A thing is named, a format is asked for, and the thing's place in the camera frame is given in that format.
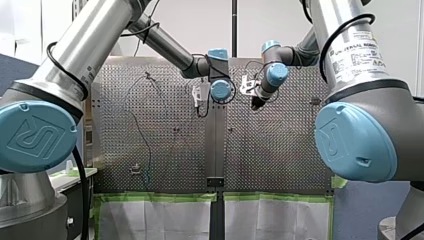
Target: metal pole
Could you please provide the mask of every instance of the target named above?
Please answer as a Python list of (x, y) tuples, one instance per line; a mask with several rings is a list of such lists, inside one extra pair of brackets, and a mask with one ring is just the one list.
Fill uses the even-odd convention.
[(237, 57), (237, 0), (233, 0), (233, 15), (232, 15), (232, 56)]

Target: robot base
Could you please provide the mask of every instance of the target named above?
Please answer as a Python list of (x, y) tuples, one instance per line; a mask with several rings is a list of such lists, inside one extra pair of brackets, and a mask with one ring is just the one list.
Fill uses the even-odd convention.
[[(412, 182), (396, 217), (383, 219), (378, 226), (379, 240), (398, 240), (424, 222), (424, 183)], [(424, 240), (424, 232), (414, 240)]]
[(43, 213), (0, 222), (2, 240), (66, 240), (68, 210), (66, 197), (59, 195), (53, 206)]

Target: metal pegboard wall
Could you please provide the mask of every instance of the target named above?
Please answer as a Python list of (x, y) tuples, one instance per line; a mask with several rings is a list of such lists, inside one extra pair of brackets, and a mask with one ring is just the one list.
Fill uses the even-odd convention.
[[(231, 74), (239, 86), (247, 60), (234, 61)], [(261, 66), (250, 64), (250, 78)], [(331, 172), (320, 159), (314, 142), (314, 121), (328, 94), (317, 68), (290, 69), (290, 77), (257, 112), (247, 96), (238, 95), (228, 106), (225, 163), (226, 191), (267, 191), (328, 194)]]
[[(191, 98), (196, 80), (155, 58), (109, 59), (100, 79), (96, 191), (205, 192), (205, 122)], [(140, 173), (132, 174), (137, 165)]]

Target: label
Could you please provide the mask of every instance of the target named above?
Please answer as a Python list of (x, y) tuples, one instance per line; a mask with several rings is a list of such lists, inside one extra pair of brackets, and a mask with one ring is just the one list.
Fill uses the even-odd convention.
[(332, 47), (329, 53), (336, 81), (348, 82), (364, 72), (386, 73), (386, 64), (372, 33), (356, 31), (350, 37), (350, 42)]

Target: ur robot arm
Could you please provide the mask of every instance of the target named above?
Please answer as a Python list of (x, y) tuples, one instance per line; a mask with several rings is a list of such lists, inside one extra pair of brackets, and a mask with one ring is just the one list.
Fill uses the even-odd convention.
[(315, 141), (333, 172), (349, 180), (422, 181), (423, 112), (407, 84), (390, 76), (360, 0), (306, 0), (313, 30), (295, 48), (269, 41), (252, 109), (288, 76), (286, 66), (319, 63), (330, 95), (316, 119)]
[[(137, 33), (152, 24), (155, 22), (143, 14), (128, 30)], [(229, 77), (227, 50), (211, 49), (207, 55), (192, 55), (160, 27), (153, 27), (148, 32), (137, 34), (137, 37), (178, 67), (184, 78), (208, 76), (210, 97), (216, 102), (228, 102), (235, 87)]]
[(225, 49), (193, 56), (143, 10), (149, 0), (92, 0), (30, 79), (15, 81), (0, 100), (0, 169), (40, 172), (65, 160), (76, 142), (81, 101), (124, 29), (181, 69), (185, 78), (208, 76), (215, 101), (231, 95)]

